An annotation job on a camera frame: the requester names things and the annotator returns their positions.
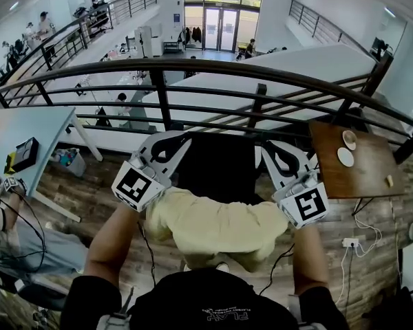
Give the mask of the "straight dark metal railing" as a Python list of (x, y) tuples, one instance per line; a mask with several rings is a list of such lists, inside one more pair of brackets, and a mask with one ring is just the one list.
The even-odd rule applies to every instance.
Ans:
[(82, 53), (102, 54), (117, 44), (118, 39), (148, 22), (159, 12), (158, 0), (114, 0), (100, 2), (95, 8), (85, 9), (74, 21), (41, 42), (26, 54), (17, 66), (0, 80), (0, 94), (10, 100), (32, 93), (32, 86), (12, 86), (45, 72), (69, 67), (72, 63), (91, 63), (89, 56), (82, 61)]
[(313, 41), (322, 45), (343, 43), (371, 56), (376, 61), (370, 51), (351, 37), (349, 33), (301, 2), (290, 0), (288, 16), (292, 19), (293, 25), (299, 26)]

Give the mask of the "curved dark balcony railing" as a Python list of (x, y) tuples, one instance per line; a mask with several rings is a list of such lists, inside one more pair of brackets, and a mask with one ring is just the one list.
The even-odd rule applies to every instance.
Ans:
[[(22, 88), (26, 85), (40, 85), (42, 90), (39, 93), (30, 94), (27, 96), (17, 96), (17, 98), (27, 98), (27, 97), (35, 97), (42, 95), (43, 97), (47, 97), (47, 105), (46, 106), (65, 106), (64, 104), (53, 104), (50, 101), (49, 94), (64, 94), (64, 93), (76, 93), (80, 90), (115, 90), (121, 89), (121, 86), (115, 85), (104, 85), (104, 86), (96, 86), (96, 87), (72, 87), (72, 88), (64, 88), (64, 89), (57, 89), (52, 91), (46, 91), (42, 82), (47, 82), (49, 80), (56, 80), (60, 78), (69, 78), (75, 76), (82, 76), (86, 74), (104, 74), (104, 73), (112, 73), (112, 72), (128, 72), (128, 71), (144, 71), (148, 70), (151, 74), (157, 74), (156, 77), (159, 76), (159, 72), (163, 72), (164, 70), (169, 71), (184, 71), (185, 69), (191, 67), (193, 71), (201, 72), (201, 73), (209, 73), (209, 74), (219, 74), (219, 75), (230, 75), (230, 76), (239, 76), (244, 78), (254, 78), (258, 80), (265, 80), (274, 83), (280, 83), (284, 85), (291, 85), (295, 87), (301, 87), (303, 91), (299, 91), (298, 93), (308, 93), (311, 91), (316, 91), (322, 95), (330, 95), (336, 98), (340, 98), (346, 100), (347, 102), (354, 102), (370, 109), (374, 109), (382, 114), (390, 116), (391, 118), (400, 120), (406, 124), (410, 124), (413, 126), (413, 119), (407, 117), (406, 115), (398, 112), (397, 110), (391, 109), (389, 107), (385, 107), (382, 104), (379, 104), (377, 101), (357, 93), (351, 89), (346, 87), (342, 87), (337, 83), (333, 82), (326, 82), (323, 80), (319, 80), (316, 78), (311, 78), (308, 76), (304, 76), (301, 74), (296, 74), (287, 71), (280, 71), (276, 69), (271, 69), (268, 67), (260, 67), (255, 65), (246, 65), (242, 63), (228, 63), (222, 61), (214, 61), (214, 60), (193, 60), (190, 61), (189, 59), (164, 59), (162, 61), (159, 60), (152, 60), (152, 59), (133, 59), (133, 60), (113, 60), (107, 62), (98, 62), (98, 63), (90, 63), (85, 65), (79, 65), (74, 67), (66, 67), (64, 69), (54, 70), (46, 72), (40, 76), (33, 76), (31, 78), (27, 78), (25, 80), (16, 82), (11, 85), (6, 85), (0, 87), (0, 103), (3, 105), (5, 109), (7, 109), (9, 104), (7, 101), (11, 101), (11, 99), (6, 100), (2, 93), (8, 93), (11, 89), (14, 88)], [(338, 110), (333, 111), (318, 105), (299, 102), (295, 100), (288, 100), (285, 97), (269, 97), (269, 96), (258, 96), (255, 93), (245, 93), (240, 91), (231, 91), (225, 89), (218, 89), (218, 88), (201, 88), (201, 87), (179, 87), (179, 86), (166, 86), (165, 84), (159, 84), (156, 86), (125, 86), (123, 89), (125, 90), (151, 90), (157, 91), (159, 94), (163, 94), (167, 96), (168, 91), (174, 92), (188, 92), (188, 93), (199, 93), (199, 94), (212, 94), (217, 96), (227, 96), (227, 97), (234, 97), (234, 98), (246, 98), (249, 100), (256, 100), (260, 103), (278, 103), (281, 105), (297, 107), (301, 109), (310, 109), (313, 111), (318, 111), (322, 113), (327, 113), (334, 116), (335, 119), (342, 118), (342, 117), (351, 117), (354, 118), (353, 115), (346, 113), (343, 107), (344, 105)], [(218, 113), (234, 116), (234, 115), (241, 115), (245, 118), (254, 118), (258, 120), (272, 120), (278, 122), (287, 122), (287, 123), (298, 123), (301, 120), (294, 120), (288, 118), (280, 118), (275, 117), (273, 115), (257, 115), (255, 113), (248, 113), (242, 112), (237, 110), (219, 110), (216, 109)], [(403, 144), (396, 143), (394, 141), (389, 141), (394, 145), (399, 145), (399, 148), (394, 152), (394, 158), (397, 164), (401, 164), (404, 162), (411, 154), (413, 154), (413, 135), (411, 138), (407, 139)]]

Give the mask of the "rack of dark coats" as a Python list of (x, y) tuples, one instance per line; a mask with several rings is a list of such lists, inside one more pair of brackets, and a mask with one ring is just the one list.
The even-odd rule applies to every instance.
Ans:
[(202, 30), (199, 27), (186, 27), (185, 28), (185, 43), (201, 43), (202, 42)]

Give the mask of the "white cabinet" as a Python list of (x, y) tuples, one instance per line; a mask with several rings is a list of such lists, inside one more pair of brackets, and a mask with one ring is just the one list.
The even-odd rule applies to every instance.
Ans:
[(134, 38), (140, 58), (153, 58), (163, 55), (162, 27), (160, 23), (138, 27), (134, 30)]

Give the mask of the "person's right forearm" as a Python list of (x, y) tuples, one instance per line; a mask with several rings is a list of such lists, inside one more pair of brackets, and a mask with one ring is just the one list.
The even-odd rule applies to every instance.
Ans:
[(294, 233), (293, 278), (298, 296), (315, 287), (328, 288), (328, 263), (317, 225)]

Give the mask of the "clear bin of items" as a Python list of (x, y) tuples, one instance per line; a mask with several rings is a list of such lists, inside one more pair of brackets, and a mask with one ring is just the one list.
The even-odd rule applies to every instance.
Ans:
[(76, 177), (82, 177), (86, 163), (79, 148), (56, 149), (50, 156), (50, 161)]

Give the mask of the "brown wooden table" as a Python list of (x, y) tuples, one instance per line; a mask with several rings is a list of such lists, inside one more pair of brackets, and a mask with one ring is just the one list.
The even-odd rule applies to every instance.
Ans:
[[(354, 166), (348, 168), (337, 157), (338, 148), (347, 148), (342, 139), (347, 128), (318, 121), (310, 122), (309, 128), (329, 199), (395, 197), (405, 193), (402, 172), (386, 139), (354, 131), (357, 137), (357, 147), (351, 151)], [(391, 188), (385, 180), (388, 175), (394, 182)]]

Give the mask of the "pale yellow clothes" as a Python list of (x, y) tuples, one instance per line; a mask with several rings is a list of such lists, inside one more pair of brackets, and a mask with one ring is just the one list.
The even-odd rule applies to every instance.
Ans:
[(156, 241), (173, 239), (190, 270), (212, 266), (225, 254), (255, 272), (288, 228), (275, 203), (220, 203), (170, 188), (146, 209), (145, 230)]

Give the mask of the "black office chair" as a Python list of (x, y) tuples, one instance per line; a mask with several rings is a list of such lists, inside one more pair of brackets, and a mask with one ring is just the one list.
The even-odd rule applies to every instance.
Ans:
[(264, 200), (255, 192), (256, 173), (252, 138), (195, 133), (176, 169), (176, 187), (223, 204), (257, 205)]

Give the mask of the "person's black shirt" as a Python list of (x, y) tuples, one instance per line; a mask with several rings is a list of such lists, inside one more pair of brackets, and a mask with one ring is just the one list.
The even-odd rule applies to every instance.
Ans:
[[(102, 316), (119, 312), (119, 290), (96, 276), (79, 276), (61, 314), (61, 330), (96, 330)], [(207, 268), (165, 276), (127, 311), (129, 330), (299, 330), (281, 304), (247, 282)]]

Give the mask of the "round pale plate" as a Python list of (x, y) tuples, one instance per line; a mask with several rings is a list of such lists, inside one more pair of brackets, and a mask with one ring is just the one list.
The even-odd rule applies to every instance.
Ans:
[(337, 149), (337, 157), (342, 165), (345, 167), (353, 167), (354, 166), (354, 157), (350, 150), (344, 147), (340, 147)]

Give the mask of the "small wooden bowl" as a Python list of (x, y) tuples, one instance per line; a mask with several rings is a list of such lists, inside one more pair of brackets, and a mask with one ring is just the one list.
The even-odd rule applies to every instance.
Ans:
[(342, 132), (342, 139), (346, 147), (350, 151), (354, 151), (357, 147), (357, 137), (351, 130), (345, 130)]

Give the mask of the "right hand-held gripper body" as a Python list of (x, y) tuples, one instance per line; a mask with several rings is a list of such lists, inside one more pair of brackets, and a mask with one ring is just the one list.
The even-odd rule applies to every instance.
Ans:
[[(266, 142), (261, 145), (262, 159)], [(324, 183), (318, 179), (317, 171), (311, 168), (307, 154), (298, 148), (297, 156), (300, 161), (298, 177), (269, 176), (275, 187), (273, 200), (292, 225), (300, 229), (325, 217), (329, 203)]]

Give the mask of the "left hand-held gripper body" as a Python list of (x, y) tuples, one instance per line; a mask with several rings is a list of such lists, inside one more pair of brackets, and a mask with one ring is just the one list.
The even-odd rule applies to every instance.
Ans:
[[(112, 184), (112, 191), (119, 200), (136, 211), (142, 212), (172, 186), (171, 176), (182, 160), (160, 164), (159, 162), (150, 162), (150, 159), (151, 147), (158, 140), (175, 135), (189, 135), (190, 143), (192, 143), (191, 135), (185, 131), (155, 133), (150, 135), (140, 148), (132, 153), (130, 160), (123, 162)], [(183, 146), (183, 149), (186, 149), (185, 153), (190, 146), (191, 144)]]

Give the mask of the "black box device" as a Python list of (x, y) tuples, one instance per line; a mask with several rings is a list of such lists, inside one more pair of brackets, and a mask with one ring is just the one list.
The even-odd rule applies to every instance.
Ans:
[(14, 172), (21, 172), (36, 163), (39, 150), (39, 142), (35, 137), (21, 143), (16, 147), (12, 169)]

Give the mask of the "glass entrance door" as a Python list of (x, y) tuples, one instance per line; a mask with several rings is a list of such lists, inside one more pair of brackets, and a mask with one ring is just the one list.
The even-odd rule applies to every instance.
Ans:
[(204, 9), (203, 48), (235, 52), (237, 45), (238, 10), (226, 8)]

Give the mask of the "person's left forearm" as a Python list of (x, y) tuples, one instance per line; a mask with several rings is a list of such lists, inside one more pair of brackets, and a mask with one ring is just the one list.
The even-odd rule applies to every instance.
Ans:
[(83, 274), (104, 279), (118, 288), (120, 271), (136, 234), (149, 245), (140, 213), (122, 201), (93, 238)]

